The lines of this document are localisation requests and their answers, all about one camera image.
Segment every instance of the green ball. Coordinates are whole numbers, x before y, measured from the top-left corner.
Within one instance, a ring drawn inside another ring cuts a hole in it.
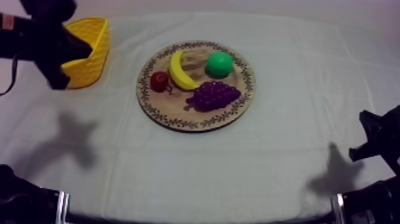
[[[233,69],[232,57],[224,52],[215,52],[208,58],[207,69],[215,76],[227,76]]]

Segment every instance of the grape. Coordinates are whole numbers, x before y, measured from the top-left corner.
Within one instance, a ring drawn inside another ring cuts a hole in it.
[[[195,106],[198,111],[207,112],[226,107],[240,95],[235,87],[221,81],[204,82],[194,90],[193,97],[186,99],[186,103]]]

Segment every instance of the plastic basket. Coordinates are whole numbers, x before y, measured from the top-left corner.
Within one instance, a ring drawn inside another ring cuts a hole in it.
[[[88,17],[74,21],[65,28],[93,49],[87,58],[69,61],[61,66],[64,73],[71,78],[68,88],[89,86],[100,78],[110,48],[108,20]]]

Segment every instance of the cable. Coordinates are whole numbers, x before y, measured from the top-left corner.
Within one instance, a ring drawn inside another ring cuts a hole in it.
[[[15,81],[17,80],[17,67],[18,67],[18,54],[15,54],[12,58],[12,68],[11,68],[11,84],[8,89],[0,94],[0,97],[7,94],[15,85]]]

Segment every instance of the decorative plate border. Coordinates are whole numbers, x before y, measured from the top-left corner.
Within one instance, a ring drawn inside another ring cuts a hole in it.
[[[242,93],[241,97],[232,103],[232,108],[229,111],[224,111],[221,114],[215,115],[210,119],[203,120],[201,122],[187,121],[183,119],[171,119],[167,115],[162,114],[159,109],[152,106],[149,97],[149,78],[151,71],[154,68],[156,59],[160,60],[168,57],[178,50],[199,48],[202,46],[211,47],[216,51],[222,51],[229,54],[233,58],[233,62],[242,69],[241,74],[243,75],[243,82],[246,85],[246,92]],[[244,107],[246,103],[250,103],[255,90],[255,78],[254,74],[249,67],[247,61],[241,57],[238,53],[234,52],[230,48],[215,42],[210,41],[187,41],[180,42],[170,45],[160,52],[156,53],[143,67],[139,78],[137,80],[137,99],[139,104],[145,113],[157,123],[174,130],[189,131],[189,132],[204,132],[209,130],[218,129],[219,127],[212,127],[213,124],[224,122],[233,115],[239,114],[239,109]]]

